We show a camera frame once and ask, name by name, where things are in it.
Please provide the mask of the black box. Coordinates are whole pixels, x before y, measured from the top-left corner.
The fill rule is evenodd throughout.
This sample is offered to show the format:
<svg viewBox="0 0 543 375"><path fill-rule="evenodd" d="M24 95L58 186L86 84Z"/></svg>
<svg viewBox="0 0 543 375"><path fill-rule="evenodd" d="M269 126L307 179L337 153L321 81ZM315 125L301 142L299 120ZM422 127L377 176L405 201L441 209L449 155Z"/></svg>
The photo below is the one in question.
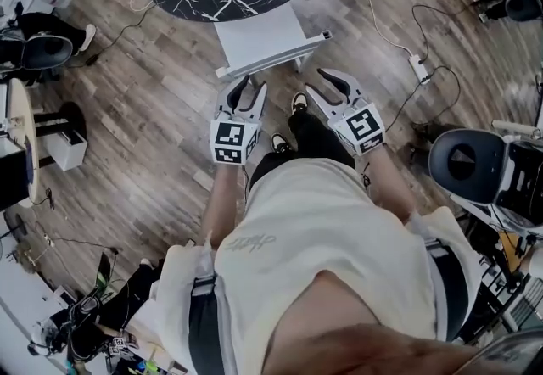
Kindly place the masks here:
<svg viewBox="0 0 543 375"><path fill-rule="evenodd" d="M26 155L17 151L0 157L0 212L29 195Z"/></svg>

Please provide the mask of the person's eyeglasses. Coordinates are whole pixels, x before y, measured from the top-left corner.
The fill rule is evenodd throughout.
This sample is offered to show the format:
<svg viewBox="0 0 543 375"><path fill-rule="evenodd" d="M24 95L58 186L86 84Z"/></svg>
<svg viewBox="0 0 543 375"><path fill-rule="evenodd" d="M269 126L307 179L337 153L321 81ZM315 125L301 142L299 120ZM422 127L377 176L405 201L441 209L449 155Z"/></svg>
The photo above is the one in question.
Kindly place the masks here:
<svg viewBox="0 0 543 375"><path fill-rule="evenodd" d="M543 375L543 327L499 338L455 375Z"/></svg>

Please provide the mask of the white box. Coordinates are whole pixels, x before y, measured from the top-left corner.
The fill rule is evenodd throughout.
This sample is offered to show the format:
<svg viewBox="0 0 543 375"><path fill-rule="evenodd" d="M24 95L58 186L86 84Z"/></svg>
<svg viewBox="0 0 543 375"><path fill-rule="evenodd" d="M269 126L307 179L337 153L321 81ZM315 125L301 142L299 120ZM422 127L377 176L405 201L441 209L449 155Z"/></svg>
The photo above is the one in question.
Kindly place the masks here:
<svg viewBox="0 0 543 375"><path fill-rule="evenodd" d="M43 144L60 169L70 171L83 163L88 142L79 132L71 131L48 135Z"/></svg>

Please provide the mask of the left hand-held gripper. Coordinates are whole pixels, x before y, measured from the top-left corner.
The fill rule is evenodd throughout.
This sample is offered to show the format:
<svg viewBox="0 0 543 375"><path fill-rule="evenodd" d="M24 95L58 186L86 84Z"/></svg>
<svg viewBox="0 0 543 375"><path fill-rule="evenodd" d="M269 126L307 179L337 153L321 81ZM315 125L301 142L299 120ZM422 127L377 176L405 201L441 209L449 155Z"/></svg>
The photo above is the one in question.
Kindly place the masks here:
<svg viewBox="0 0 543 375"><path fill-rule="evenodd" d="M249 84L249 75L238 78L225 87L217 96L218 116L210 123L210 152L216 164L246 165L258 143L260 122L246 121L228 113L261 113L267 94L263 82L256 90L249 106L240 108L244 89Z"/></svg>

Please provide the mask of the white power strip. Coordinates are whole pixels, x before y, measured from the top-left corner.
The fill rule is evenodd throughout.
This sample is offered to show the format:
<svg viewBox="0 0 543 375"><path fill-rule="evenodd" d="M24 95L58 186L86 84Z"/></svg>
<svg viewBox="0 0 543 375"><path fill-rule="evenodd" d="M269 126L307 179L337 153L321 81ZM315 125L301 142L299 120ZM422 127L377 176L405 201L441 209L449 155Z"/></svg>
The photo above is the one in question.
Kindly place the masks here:
<svg viewBox="0 0 543 375"><path fill-rule="evenodd" d="M408 62L415 76L417 77L418 83L421 85L427 84L430 79L430 74L428 73L421 58L418 55L414 54L409 57Z"/></svg>

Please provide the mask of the round beige side table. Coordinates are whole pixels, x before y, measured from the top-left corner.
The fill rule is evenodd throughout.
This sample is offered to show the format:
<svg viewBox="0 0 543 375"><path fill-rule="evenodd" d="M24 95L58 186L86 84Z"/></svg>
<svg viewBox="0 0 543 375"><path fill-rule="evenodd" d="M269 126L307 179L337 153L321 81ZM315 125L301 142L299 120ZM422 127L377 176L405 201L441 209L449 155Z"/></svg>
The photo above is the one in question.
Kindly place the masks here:
<svg viewBox="0 0 543 375"><path fill-rule="evenodd" d="M57 165L44 147L44 137L71 131L79 132L87 140L85 117L76 103L64 102L55 112L38 113L20 80L0 84L0 157L17 151L26 155L29 195L19 203L37 205L40 171Z"/></svg>

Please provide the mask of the person's right forearm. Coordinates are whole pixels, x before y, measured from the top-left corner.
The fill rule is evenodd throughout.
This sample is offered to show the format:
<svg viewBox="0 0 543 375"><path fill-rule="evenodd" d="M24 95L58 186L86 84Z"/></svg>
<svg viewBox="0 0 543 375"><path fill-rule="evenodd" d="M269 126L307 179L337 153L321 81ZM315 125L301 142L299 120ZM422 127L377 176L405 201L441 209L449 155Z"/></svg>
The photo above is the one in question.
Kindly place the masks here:
<svg viewBox="0 0 543 375"><path fill-rule="evenodd" d="M415 196L404 177L381 145L365 154L369 164L370 192L376 205L406 223L417 211Z"/></svg>

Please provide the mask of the person's left shoe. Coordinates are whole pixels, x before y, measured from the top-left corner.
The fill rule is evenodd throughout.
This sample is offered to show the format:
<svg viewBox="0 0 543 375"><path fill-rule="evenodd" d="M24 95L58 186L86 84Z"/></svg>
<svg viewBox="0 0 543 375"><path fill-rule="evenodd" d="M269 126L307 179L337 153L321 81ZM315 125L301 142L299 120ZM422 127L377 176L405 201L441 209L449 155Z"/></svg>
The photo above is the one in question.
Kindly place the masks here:
<svg viewBox="0 0 543 375"><path fill-rule="evenodd" d="M274 153L283 154L292 150L288 140L280 133L271 136L271 149Z"/></svg>

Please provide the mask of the person's black trousers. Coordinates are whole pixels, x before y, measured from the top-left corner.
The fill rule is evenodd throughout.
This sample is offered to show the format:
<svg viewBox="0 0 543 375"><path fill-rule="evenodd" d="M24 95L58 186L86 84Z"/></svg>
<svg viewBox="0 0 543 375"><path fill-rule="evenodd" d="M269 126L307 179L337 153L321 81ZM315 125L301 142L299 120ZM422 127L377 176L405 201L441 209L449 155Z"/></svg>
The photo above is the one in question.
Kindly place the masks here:
<svg viewBox="0 0 543 375"><path fill-rule="evenodd" d="M253 187L263 176L290 160L296 159L329 159L355 169L355 160L344 148L332 130L308 110L297 112L288 119L290 131L294 134L297 149L277 154L271 151L256 166L250 179L249 187Z"/></svg>

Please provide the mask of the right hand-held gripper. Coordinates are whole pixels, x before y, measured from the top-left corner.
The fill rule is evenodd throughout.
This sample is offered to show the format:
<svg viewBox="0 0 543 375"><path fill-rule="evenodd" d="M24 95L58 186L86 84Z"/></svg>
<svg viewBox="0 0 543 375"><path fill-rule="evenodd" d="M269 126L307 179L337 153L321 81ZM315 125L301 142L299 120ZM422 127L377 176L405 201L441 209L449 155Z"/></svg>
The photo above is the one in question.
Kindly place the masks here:
<svg viewBox="0 0 543 375"><path fill-rule="evenodd" d="M357 155L363 155L382 145L385 128L374 103L361 97L358 80L343 71L318 68L317 73L330 82L346 97L345 101L332 102L316 87L307 85L306 91L328 120L329 127L338 138Z"/></svg>

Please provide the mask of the person's left forearm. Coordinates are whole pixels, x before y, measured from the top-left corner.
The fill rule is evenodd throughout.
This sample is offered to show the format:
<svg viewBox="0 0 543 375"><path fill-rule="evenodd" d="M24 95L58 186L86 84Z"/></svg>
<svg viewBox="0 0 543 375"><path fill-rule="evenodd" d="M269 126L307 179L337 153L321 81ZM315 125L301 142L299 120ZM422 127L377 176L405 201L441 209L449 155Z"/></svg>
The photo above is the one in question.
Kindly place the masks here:
<svg viewBox="0 0 543 375"><path fill-rule="evenodd" d="M241 166L220 164L201 221L203 238L218 250L236 227L238 215L238 176Z"/></svg>

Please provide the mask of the person's cream t-shirt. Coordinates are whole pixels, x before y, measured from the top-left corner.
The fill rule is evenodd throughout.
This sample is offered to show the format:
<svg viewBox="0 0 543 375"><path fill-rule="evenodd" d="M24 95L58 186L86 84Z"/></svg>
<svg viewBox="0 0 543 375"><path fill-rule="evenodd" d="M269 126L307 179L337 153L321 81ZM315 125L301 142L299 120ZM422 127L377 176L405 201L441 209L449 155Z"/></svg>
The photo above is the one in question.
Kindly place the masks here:
<svg viewBox="0 0 543 375"><path fill-rule="evenodd" d="M251 188L244 218L218 250L168 250L156 297L160 341L193 375L260 375L280 318L325 271L385 327L438 340L467 320L482 277L450 209L403 223L370 200L349 166L291 160Z"/></svg>

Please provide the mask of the white wooden chair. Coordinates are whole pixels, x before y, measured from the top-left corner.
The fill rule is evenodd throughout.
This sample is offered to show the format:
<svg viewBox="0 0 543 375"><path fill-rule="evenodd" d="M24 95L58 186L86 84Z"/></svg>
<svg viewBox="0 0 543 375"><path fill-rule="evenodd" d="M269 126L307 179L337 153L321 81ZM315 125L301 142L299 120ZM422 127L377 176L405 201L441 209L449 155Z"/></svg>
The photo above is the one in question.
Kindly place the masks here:
<svg viewBox="0 0 543 375"><path fill-rule="evenodd" d="M288 3L251 18L216 22L215 29L227 59L216 70L221 80L251 76L286 63L301 73L319 46L333 38L328 30L306 36Z"/></svg>

